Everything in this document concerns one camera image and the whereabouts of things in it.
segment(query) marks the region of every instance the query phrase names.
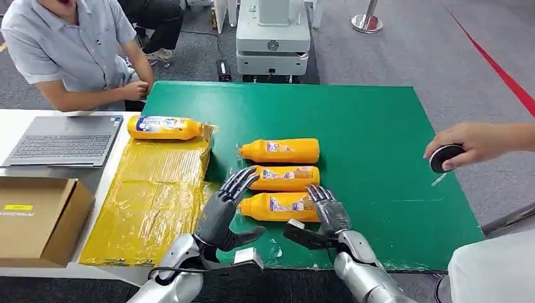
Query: green table surface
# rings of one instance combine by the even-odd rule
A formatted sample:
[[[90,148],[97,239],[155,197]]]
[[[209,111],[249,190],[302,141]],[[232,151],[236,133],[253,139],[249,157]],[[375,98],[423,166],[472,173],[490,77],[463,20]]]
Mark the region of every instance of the green table surface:
[[[208,181],[221,182],[250,164],[239,158],[237,145],[317,138],[321,184],[343,202],[353,229],[389,270],[446,270],[456,248],[483,240],[454,174],[431,187],[438,175],[422,154],[434,131],[411,87],[158,81],[143,114],[218,126]],[[283,222],[237,213],[231,229],[257,224],[268,232],[249,246],[267,267],[332,268],[326,250],[309,251],[284,238]],[[218,256],[231,261],[233,252]]]

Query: robot finger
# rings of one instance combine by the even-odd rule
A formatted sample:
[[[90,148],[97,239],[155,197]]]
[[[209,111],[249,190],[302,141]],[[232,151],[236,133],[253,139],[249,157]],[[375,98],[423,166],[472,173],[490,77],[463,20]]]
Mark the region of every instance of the robot finger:
[[[311,185],[311,186],[316,190],[320,200],[324,200],[326,198],[325,195],[322,192],[321,186],[316,186],[316,185]]]
[[[312,201],[318,202],[320,200],[319,193],[314,185],[307,186],[306,190],[309,193],[309,196],[312,198]]]
[[[238,173],[238,177],[236,177],[236,179],[234,179],[234,181],[232,182],[232,185],[227,190],[228,193],[231,196],[234,196],[234,193],[238,190],[238,188],[240,188],[241,183],[244,182],[244,180],[247,180],[249,178],[249,176],[255,170],[256,170],[256,166],[251,166],[251,167],[247,167],[246,169],[240,170],[240,172]]]
[[[330,200],[333,200],[333,201],[336,201],[336,198],[334,197],[334,195],[332,194],[332,192],[330,190],[327,189],[327,199],[330,199]]]
[[[246,167],[244,169],[238,170],[235,174],[231,175],[230,178],[228,178],[225,183],[223,183],[223,185],[221,186],[221,190],[229,192],[230,188],[234,185],[236,180],[249,169],[250,167]]]
[[[234,193],[232,195],[232,198],[235,200],[235,201],[238,201],[238,200],[241,200],[241,197],[242,197],[242,194],[250,187],[250,185],[258,180],[258,178],[260,178],[260,176],[258,174],[252,174],[249,176],[249,178],[247,178],[247,180],[245,180],[245,182],[238,188],[238,190],[236,191],[236,193]]]
[[[241,173],[242,171],[239,170],[238,172],[236,172],[235,174],[231,175],[230,178],[228,178],[224,183],[223,185],[221,186],[221,189],[222,191],[228,191],[228,189],[230,188],[230,186],[234,183],[234,180],[238,177],[238,175]]]
[[[327,189],[325,189],[323,186],[318,186],[318,188],[319,192],[325,196],[325,199],[332,200],[332,195],[329,194],[329,191]]]

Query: orange bottle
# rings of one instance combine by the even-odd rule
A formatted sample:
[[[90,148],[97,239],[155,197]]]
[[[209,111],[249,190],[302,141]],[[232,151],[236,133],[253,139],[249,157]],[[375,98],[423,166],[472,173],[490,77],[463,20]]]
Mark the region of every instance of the orange bottle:
[[[202,135],[203,124],[190,118],[132,116],[128,133],[134,139],[189,140]]]
[[[319,222],[309,194],[262,193],[243,199],[238,205],[242,215],[258,221]]]
[[[251,184],[255,191],[305,191],[305,187],[319,185],[319,169],[314,166],[257,166],[256,173],[260,176]]]
[[[319,158],[319,142],[312,138],[256,140],[239,150],[245,159],[260,163],[316,163]]]

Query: round black object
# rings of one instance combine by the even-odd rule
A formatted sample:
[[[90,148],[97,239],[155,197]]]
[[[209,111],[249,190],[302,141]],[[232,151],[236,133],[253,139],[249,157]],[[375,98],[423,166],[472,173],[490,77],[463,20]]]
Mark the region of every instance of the round black object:
[[[437,174],[443,174],[445,172],[449,172],[452,169],[444,170],[442,169],[442,164],[446,160],[456,157],[464,152],[465,150],[461,145],[451,144],[451,145],[441,146],[438,150],[435,150],[435,152],[433,153],[433,155],[431,155],[431,157],[429,157],[429,166]]]

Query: red line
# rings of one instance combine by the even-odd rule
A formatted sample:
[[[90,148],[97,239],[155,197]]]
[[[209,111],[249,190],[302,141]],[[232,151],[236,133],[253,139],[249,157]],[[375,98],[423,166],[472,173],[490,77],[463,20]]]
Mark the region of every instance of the red line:
[[[503,80],[503,82],[509,87],[509,89],[517,96],[517,98],[524,104],[527,111],[535,117],[535,100],[525,91],[514,79],[513,77],[509,76],[509,74],[494,60],[492,57],[468,34],[466,29],[461,25],[459,20],[455,18],[453,13],[447,9],[447,11],[450,13],[451,17],[455,19],[455,22],[461,27],[462,31],[466,34],[468,39],[472,42],[472,44],[476,47],[476,49],[481,53],[481,55],[488,61],[490,66],[496,71],[496,73],[500,76],[500,78]]]

